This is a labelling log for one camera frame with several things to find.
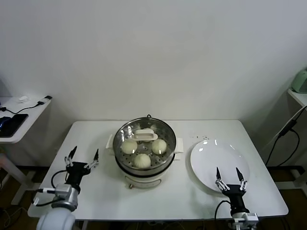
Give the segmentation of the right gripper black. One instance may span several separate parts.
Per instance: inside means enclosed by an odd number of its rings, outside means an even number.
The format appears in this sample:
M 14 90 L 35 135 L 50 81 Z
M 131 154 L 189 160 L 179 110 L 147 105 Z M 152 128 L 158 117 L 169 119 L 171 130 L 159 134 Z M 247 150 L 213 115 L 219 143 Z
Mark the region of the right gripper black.
M 240 181 L 240 185 L 238 184 L 226 184 L 222 181 L 221 174 L 219 168 L 216 167 L 216 181 L 215 184 L 222 191 L 222 194 L 229 198 L 231 214 L 236 213 L 248 213 L 248 209 L 245 207 L 243 201 L 243 195 L 246 193 L 246 184 L 247 181 L 244 179 L 241 171 L 236 167 L 236 173 L 238 179 Z

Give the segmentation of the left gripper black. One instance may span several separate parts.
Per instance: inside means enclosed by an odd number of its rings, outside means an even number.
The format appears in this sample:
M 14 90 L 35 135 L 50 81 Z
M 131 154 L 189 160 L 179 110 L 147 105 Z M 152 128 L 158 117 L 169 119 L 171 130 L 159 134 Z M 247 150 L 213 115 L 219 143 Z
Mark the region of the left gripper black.
M 69 184 L 74 189 L 80 189 L 81 180 L 84 176 L 89 174 L 89 169 L 95 168 L 99 164 L 99 149 L 96 150 L 94 159 L 91 163 L 73 162 L 72 158 L 77 150 L 75 146 L 68 156 L 65 156 L 66 171 L 68 178 L 66 184 Z

